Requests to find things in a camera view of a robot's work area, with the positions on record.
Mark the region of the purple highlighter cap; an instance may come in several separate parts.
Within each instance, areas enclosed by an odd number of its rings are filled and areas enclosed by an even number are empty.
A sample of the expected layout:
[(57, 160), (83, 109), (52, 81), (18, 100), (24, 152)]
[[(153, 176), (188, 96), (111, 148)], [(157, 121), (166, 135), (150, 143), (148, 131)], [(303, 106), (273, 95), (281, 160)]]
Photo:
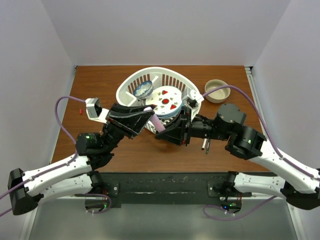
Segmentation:
[(156, 107), (152, 105), (152, 106), (147, 106), (147, 107), (145, 107), (143, 110), (144, 110), (144, 111), (153, 111), (155, 108), (156, 108)]

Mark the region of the pink highlighter pen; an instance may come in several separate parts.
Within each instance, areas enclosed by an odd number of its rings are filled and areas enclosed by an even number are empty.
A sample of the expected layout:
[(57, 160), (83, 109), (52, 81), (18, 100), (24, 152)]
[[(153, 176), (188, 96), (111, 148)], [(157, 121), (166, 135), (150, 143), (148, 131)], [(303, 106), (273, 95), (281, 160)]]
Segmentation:
[(158, 133), (161, 133), (165, 130), (165, 127), (163, 126), (162, 124), (162, 121), (158, 118), (158, 116), (156, 114), (154, 114), (152, 116), (152, 118), (150, 119), (150, 121), (152, 122), (155, 130), (158, 132)]

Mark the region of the white pen with black tip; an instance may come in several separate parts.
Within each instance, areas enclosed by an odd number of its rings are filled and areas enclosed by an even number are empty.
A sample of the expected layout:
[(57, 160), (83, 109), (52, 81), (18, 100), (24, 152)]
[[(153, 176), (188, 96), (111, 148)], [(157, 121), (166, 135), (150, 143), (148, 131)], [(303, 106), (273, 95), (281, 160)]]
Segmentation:
[(201, 146), (201, 150), (204, 150), (206, 148), (207, 140), (208, 140), (207, 138), (205, 138), (203, 140), (203, 143), (202, 143), (202, 146)]

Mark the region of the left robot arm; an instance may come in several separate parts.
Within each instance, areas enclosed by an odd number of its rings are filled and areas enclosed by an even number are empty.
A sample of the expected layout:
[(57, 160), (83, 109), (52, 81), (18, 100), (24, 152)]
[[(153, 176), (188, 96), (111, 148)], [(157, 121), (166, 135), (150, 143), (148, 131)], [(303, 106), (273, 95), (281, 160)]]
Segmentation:
[(100, 197), (104, 183), (99, 168), (114, 156), (113, 150), (127, 137), (133, 139), (156, 114), (154, 105), (102, 108), (98, 98), (84, 100), (89, 120), (102, 124), (102, 132), (80, 133), (73, 139), (75, 153), (50, 165), (29, 171), (12, 170), (8, 179), (11, 211), (26, 214), (48, 200), (67, 195)]

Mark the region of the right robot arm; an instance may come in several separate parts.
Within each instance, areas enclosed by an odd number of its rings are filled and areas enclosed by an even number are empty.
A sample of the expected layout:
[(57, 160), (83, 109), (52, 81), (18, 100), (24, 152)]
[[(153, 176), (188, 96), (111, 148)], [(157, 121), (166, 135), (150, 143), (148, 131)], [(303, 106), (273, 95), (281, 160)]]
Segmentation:
[(273, 147), (264, 134), (244, 124), (246, 114), (234, 104), (223, 104), (215, 118), (197, 114), (183, 107), (173, 122), (157, 132), (158, 140), (181, 146), (191, 138), (226, 141), (231, 155), (270, 170), (273, 176), (250, 175), (229, 171), (223, 183), (213, 190), (225, 198), (245, 193), (260, 193), (285, 199), (290, 205), (312, 210), (320, 205), (320, 171), (308, 167)]

